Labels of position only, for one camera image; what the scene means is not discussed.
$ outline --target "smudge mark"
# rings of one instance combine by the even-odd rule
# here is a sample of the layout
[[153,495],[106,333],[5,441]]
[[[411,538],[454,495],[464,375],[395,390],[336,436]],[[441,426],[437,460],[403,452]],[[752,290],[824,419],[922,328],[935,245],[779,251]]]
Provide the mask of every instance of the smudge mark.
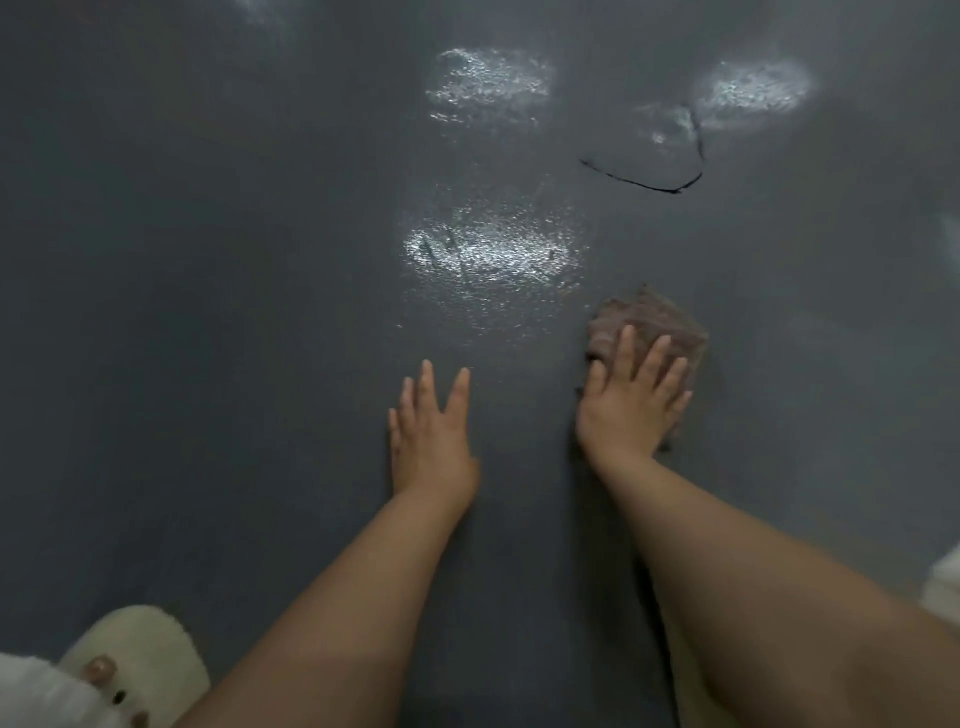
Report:
[[[702,129],[701,129],[700,121],[699,121],[699,119],[697,118],[697,114],[694,112],[694,110],[693,110],[691,107],[681,107],[681,109],[685,109],[685,110],[686,110],[687,118],[689,119],[689,129],[692,130],[692,132],[693,132],[693,134],[694,134],[694,139],[695,139],[696,145],[697,145],[697,155],[700,157],[700,162],[701,162],[701,164],[703,164],[704,166],[706,166],[706,164],[707,164],[707,152],[706,152],[706,149],[705,149],[705,147],[704,147],[703,131],[702,131]],[[656,134],[656,133],[654,133],[653,139],[654,139],[654,142],[655,142],[655,143],[662,143],[662,142],[665,140],[665,139],[664,139],[664,140],[658,141],[658,139],[657,139],[657,134]],[[686,184],[682,184],[682,185],[679,186],[679,187],[654,187],[653,185],[650,185],[650,184],[644,184],[643,182],[637,182],[636,180],[630,180],[630,179],[628,179],[628,178],[626,178],[626,177],[620,177],[619,175],[615,175],[615,174],[612,173],[612,172],[608,172],[607,170],[602,169],[601,167],[598,167],[596,164],[594,164],[594,163],[593,163],[591,160],[589,160],[589,159],[580,158],[580,163],[583,164],[587,169],[591,169],[591,170],[593,170],[594,172],[597,172],[597,173],[599,173],[599,174],[601,174],[601,175],[605,175],[606,177],[609,177],[609,178],[611,178],[612,180],[617,180],[618,182],[624,182],[624,183],[626,183],[626,184],[633,184],[633,185],[635,185],[635,186],[637,186],[637,187],[642,187],[643,189],[648,189],[648,190],[650,190],[651,192],[661,192],[661,193],[663,193],[664,195],[681,195],[681,194],[683,194],[686,190],[688,190],[688,189],[689,189],[690,187],[692,187],[694,184],[696,184],[697,182],[699,182],[700,180],[702,180],[702,179],[704,178],[704,173],[705,173],[705,171],[706,171],[705,169],[701,169],[700,174],[698,174],[696,177],[694,177],[692,180],[690,180],[690,182],[687,182]]]

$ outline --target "dark line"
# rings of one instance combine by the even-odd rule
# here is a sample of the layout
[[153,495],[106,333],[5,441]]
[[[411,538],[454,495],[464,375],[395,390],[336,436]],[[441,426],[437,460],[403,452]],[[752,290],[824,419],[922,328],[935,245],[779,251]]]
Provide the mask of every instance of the dark line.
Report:
[[693,131],[696,133],[697,137],[697,155],[700,157],[702,168],[700,174],[695,178],[690,180],[687,184],[684,184],[680,187],[674,188],[664,188],[664,187],[652,187],[649,184],[644,184],[643,182],[637,182],[636,180],[628,180],[626,177],[618,177],[612,172],[608,172],[605,169],[601,169],[596,164],[591,162],[589,159],[580,158],[580,163],[583,164],[587,169],[592,169],[594,172],[597,172],[601,175],[609,177],[611,180],[617,180],[618,182],[625,182],[626,184],[634,184],[637,187],[643,187],[643,189],[649,189],[651,192],[662,192],[664,195],[682,195],[685,190],[692,187],[694,184],[699,182],[704,178],[704,173],[707,171],[707,152],[704,146],[704,135],[703,130],[700,127],[700,119],[697,118],[696,112],[692,107],[684,107],[687,112],[690,114],[690,123],[693,124]]

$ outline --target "forearm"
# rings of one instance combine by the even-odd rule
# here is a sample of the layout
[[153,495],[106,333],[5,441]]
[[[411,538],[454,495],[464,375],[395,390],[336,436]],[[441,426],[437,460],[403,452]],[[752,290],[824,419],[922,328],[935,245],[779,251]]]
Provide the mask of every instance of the forearm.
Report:
[[949,639],[870,580],[648,458],[606,479],[708,678],[748,723],[856,725],[865,654],[910,633],[897,656],[882,654],[917,664]]
[[460,515],[420,493],[392,499],[181,727],[390,724]]

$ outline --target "white fabric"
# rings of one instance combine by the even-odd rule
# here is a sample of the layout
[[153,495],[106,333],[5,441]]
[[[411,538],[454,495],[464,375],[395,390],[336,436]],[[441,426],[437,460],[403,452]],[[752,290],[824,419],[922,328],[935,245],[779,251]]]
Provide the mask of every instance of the white fabric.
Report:
[[930,570],[920,602],[928,612],[960,629],[960,546]]
[[92,686],[36,657],[0,653],[0,728],[129,728]]

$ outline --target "brown cloth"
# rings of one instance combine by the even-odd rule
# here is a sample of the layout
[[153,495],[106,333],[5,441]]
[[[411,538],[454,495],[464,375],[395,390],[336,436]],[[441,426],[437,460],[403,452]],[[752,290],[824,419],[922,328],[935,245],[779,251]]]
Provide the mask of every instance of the brown cloth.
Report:
[[[684,356],[689,361],[689,367],[687,367],[681,391],[692,389],[697,370],[700,369],[700,364],[707,354],[709,339],[707,330],[675,303],[661,296],[650,286],[644,285],[632,303],[610,299],[600,306],[596,317],[587,328],[589,336],[587,356],[603,361],[609,371],[616,355],[616,343],[620,338],[620,331],[628,324],[636,329],[635,373],[654,342],[661,336],[669,334],[673,337],[673,343],[663,361],[658,381],[678,357]],[[667,436],[666,444],[672,440],[671,435]]]

